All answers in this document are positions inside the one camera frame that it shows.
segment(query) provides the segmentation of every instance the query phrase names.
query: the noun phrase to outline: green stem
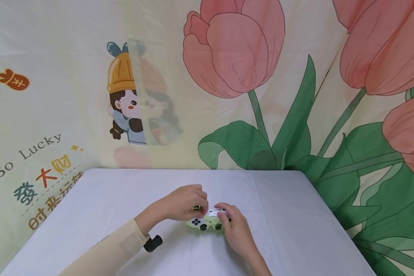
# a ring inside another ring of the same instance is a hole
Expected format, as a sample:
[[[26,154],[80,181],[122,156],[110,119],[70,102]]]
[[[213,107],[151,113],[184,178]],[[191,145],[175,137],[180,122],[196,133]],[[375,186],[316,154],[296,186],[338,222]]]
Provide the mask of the green stem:
[[[262,134],[262,137],[267,141],[268,145],[270,146],[270,142],[268,141],[267,130],[265,130],[265,124],[263,123],[261,108],[259,106],[259,101],[256,96],[254,90],[251,90],[248,93],[248,97],[250,98],[251,107],[253,108],[253,112],[256,117],[256,125],[258,127],[259,132]]]
[[[364,249],[379,253],[382,256],[386,256],[390,258],[391,260],[399,262],[400,264],[406,267],[412,268],[414,270],[414,258],[411,256],[408,256],[407,254],[404,254],[390,247],[387,247],[387,246],[384,246],[384,245],[381,245],[375,242],[371,242],[371,241],[369,242],[369,241],[364,241],[364,240],[353,239],[353,242],[358,247],[362,247]]]
[[[318,181],[326,180],[331,177],[335,177],[341,174],[348,174],[353,171],[358,171],[360,169],[368,168],[370,166],[378,165],[381,163],[387,163],[388,166],[402,162],[402,156],[399,152],[387,153],[382,156],[373,157],[367,160],[363,160],[351,165],[343,166],[332,171],[328,171],[319,178]]]
[[[337,120],[336,124],[333,126],[332,130],[330,131],[330,134],[328,134],[327,139],[325,139],[325,142],[322,145],[322,148],[317,154],[317,157],[324,156],[324,154],[327,152],[327,149],[331,145],[331,142],[334,140],[334,137],[336,137],[340,129],[343,127],[343,125],[347,122],[347,120],[353,114],[354,110],[356,109],[357,105],[359,105],[360,100],[363,98],[363,96],[365,96],[365,94],[366,94],[366,89],[362,88],[359,91],[359,93],[355,96],[355,98],[350,102],[347,109],[343,112],[343,114]]]

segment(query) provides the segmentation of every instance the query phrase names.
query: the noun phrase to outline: yellow knit hat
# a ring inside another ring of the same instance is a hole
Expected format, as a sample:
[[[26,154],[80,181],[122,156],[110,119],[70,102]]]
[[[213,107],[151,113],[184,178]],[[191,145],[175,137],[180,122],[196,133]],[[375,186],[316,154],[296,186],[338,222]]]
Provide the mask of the yellow knit hat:
[[[121,90],[136,90],[129,53],[120,53],[110,64],[107,90],[109,94]]]

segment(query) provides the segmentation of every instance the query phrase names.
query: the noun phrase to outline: beige sleeve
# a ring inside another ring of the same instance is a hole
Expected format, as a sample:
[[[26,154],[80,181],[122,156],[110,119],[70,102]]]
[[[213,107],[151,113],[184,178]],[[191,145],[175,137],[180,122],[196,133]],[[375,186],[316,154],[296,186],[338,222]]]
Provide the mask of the beige sleeve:
[[[76,259],[59,276],[115,276],[148,239],[149,235],[144,236],[135,220],[131,220]]]

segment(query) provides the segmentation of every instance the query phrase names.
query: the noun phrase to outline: wrist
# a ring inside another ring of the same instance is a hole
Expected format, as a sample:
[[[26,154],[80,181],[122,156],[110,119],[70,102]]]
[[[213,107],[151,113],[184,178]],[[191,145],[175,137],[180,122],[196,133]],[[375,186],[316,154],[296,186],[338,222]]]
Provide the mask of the wrist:
[[[244,258],[245,261],[248,264],[250,264],[250,263],[254,263],[258,261],[260,258],[262,258],[262,255],[260,254],[256,245],[254,245],[249,250],[247,250],[245,253],[243,253],[242,258]]]
[[[156,203],[152,203],[135,217],[136,224],[144,236],[164,219],[165,215]]]

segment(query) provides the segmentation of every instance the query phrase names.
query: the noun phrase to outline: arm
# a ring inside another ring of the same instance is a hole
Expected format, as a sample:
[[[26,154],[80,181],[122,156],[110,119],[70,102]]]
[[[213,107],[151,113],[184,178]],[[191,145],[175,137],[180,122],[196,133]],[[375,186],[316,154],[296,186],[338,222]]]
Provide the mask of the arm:
[[[176,189],[97,243],[58,276],[115,276],[141,250],[150,230],[161,221],[204,217],[205,211],[192,211],[193,206],[208,209],[207,194],[201,185]]]
[[[227,203],[218,203],[215,208],[224,209],[232,220],[232,224],[230,224],[225,214],[218,214],[219,220],[224,226],[225,238],[228,244],[245,259],[251,274],[253,276],[271,276],[267,263],[253,240],[247,219],[241,211],[236,206]]]
[[[104,238],[68,266],[59,276],[114,276],[149,239],[149,231],[164,220],[153,203]]]
[[[253,276],[271,276],[267,263],[265,263],[264,258],[259,253],[259,250],[256,249],[256,251],[249,254],[247,258],[245,258],[245,261],[247,262]]]

